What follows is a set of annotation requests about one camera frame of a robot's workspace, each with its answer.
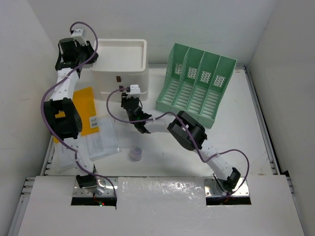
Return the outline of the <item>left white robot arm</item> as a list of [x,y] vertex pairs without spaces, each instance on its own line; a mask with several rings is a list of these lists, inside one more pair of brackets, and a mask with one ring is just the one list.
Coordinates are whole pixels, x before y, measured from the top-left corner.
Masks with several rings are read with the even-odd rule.
[[51,97],[42,98],[41,113],[51,134],[74,155],[79,188],[95,192],[99,186],[96,168],[89,157],[80,154],[79,138],[83,123],[74,105],[73,95],[82,67],[96,62],[98,55],[89,41],[71,37],[61,39],[58,50],[55,65],[57,83],[48,89]]

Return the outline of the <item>white drawer cabinet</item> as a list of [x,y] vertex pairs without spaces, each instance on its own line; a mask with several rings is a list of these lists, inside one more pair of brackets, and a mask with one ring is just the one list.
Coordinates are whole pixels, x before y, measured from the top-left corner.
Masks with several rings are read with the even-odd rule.
[[149,66],[147,41],[144,39],[98,39],[98,59],[91,68],[96,89],[103,100],[118,89],[139,85],[140,99],[146,101],[149,93]]

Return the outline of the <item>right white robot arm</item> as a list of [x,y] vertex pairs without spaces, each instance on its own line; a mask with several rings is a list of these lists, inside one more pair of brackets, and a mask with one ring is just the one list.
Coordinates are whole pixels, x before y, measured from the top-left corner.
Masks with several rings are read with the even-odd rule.
[[142,111],[140,103],[138,97],[122,93],[121,107],[126,110],[128,121],[136,130],[142,134],[170,133],[184,149],[195,152],[214,171],[222,191],[232,193],[241,174],[211,146],[200,123],[184,111],[179,111],[173,121],[153,120],[152,115]]

